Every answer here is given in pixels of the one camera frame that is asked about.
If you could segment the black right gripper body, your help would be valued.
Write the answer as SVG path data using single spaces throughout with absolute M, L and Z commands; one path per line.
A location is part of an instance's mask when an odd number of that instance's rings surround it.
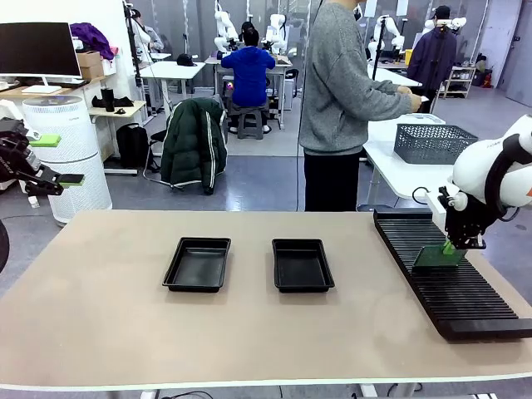
M 445 231 L 456 249 L 485 249 L 483 234 L 495 222 L 495 212 L 474 196 L 439 188 L 438 200 L 446 211 Z

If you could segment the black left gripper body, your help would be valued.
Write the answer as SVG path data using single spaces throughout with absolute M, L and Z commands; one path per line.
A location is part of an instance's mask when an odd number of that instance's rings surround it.
M 22 120 L 1 119 L 1 181 L 20 180 L 25 191 L 40 191 L 42 183 L 37 176 L 41 162 L 29 145 L 27 129 Z

